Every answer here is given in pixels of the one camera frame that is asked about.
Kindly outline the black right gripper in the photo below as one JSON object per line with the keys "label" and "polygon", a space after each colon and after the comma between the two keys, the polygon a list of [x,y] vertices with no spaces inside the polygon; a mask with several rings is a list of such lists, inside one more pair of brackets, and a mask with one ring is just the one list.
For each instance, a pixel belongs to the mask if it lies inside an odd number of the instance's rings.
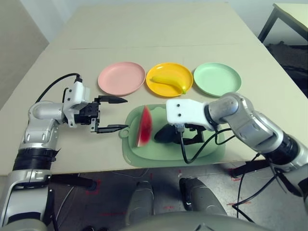
{"label": "black right gripper", "polygon": [[203,131],[205,130],[205,128],[203,126],[185,124],[185,128],[188,128],[190,131],[196,131],[197,134],[193,138],[184,138],[182,135],[180,135],[180,144],[191,145],[204,142]]}

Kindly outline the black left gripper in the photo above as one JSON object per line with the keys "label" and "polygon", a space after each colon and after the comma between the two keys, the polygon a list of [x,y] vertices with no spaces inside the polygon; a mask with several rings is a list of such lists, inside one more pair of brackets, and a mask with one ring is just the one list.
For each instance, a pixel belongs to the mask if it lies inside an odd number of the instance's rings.
{"label": "black left gripper", "polygon": [[101,102],[107,102],[110,104],[118,104],[118,103],[127,103],[126,99],[116,97],[116,96],[105,96],[99,95],[94,99],[93,102],[87,104],[84,108],[82,108],[78,114],[75,115],[75,123],[81,125],[90,125],[90,131],[96,132],[98,134],[102,133],[112,133],[124,128],[127,128],[128,125],[108,125],[106,127],[98,127],[100,122],[100,110],[99,105]]}

